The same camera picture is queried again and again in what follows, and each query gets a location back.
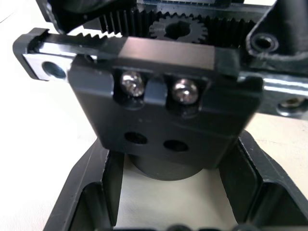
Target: black cylinder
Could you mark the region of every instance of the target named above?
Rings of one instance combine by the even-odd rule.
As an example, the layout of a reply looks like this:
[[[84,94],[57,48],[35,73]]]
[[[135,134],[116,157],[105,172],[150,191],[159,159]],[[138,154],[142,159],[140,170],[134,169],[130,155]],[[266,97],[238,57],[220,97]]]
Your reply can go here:
[[[157,180],[182,180],[191,177],[202,170],[202,168],[173,163],[156,158],[145,158],[129,155],[132,163],[144,174]]]

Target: white surface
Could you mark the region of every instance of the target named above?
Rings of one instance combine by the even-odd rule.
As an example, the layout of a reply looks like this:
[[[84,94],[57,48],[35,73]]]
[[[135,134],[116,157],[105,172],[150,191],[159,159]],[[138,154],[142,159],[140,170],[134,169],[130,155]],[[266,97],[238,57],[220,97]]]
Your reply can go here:
[[[0,231],[42,230],[69,171],[96,139],[69,86],[30,79],[14,57],[13,41],[33,27],[52,28],[34,0],[0,24]],[[308,197],[308,123],[257,115],[248,130]],[[226,229],[234,219],[217,178],[203,170],[156,181],[126,163],[118,226]]]

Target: black gear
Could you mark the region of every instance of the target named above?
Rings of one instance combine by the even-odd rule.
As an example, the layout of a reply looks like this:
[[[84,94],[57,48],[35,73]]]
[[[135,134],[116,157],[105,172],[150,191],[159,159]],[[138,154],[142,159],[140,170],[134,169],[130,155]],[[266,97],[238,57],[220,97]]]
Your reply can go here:
[[[160,40],[205,43],[208,32],[198,19],[174,15],[153,22],[149,28],[149,35]]]

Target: silver screw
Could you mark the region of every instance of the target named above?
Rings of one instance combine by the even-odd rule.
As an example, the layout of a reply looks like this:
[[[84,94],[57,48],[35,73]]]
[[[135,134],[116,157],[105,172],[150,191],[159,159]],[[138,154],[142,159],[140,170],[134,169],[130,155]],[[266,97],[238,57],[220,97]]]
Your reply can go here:
[[[189,105],[197,101],[199,96],[195,83],[188,79],[180,79],[172,87],[172,97],[175,101]]]
[[[282,102],[280,105],[281,105],[281,107],[284,107],[284,108],[297,108],[304,101],[305,101],[305,97],[297,97],[297,98],[288,99],[288,100]]]
[[[144,93],[144,82],[138,72],[124,72],[121,76],[120,84],[122,90],[128,95],[139,97]]]

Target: hole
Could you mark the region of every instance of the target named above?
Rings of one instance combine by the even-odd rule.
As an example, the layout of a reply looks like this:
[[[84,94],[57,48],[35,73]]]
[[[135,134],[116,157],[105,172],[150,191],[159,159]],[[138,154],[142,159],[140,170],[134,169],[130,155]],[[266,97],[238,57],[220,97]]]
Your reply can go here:
[[[256,45],[262,49],[267,50],[271,46],[271,42],[268,38],[258,38],[256,40]]]
[[[182,141],[169,140],[164,142],[164,147],[174,152],[185,152],[188,151],[188,146]]]
[[[45,73],[49,76],[55,77],[55,78],[65,78],[66,74],[65,71],[59,67],[57,64],[54,64],[52,62],[44,62],[42,64],[43,70]]]
[[[283,116],[301,116],[308,111],[308,99],[294,97],[278,104],[277,111]]]
[[[148,142],[147,138],[140,133],[136,132],[127,132],[124,134],[124,137],[127,141],[135,144],[146,144]]]
[[[180,37],[188,35],[190,32],[189,23],[178,21],[177,23],[170,24],[166,27],[165,37],[177,40]]]
[[[184,225],[174,225],[168,228],[167,231],[192,231],[192,230]]]
[[[251,41],[252,47],[259,52],[272,52],[278,49],[278,40],[270,34],[256,34]]]

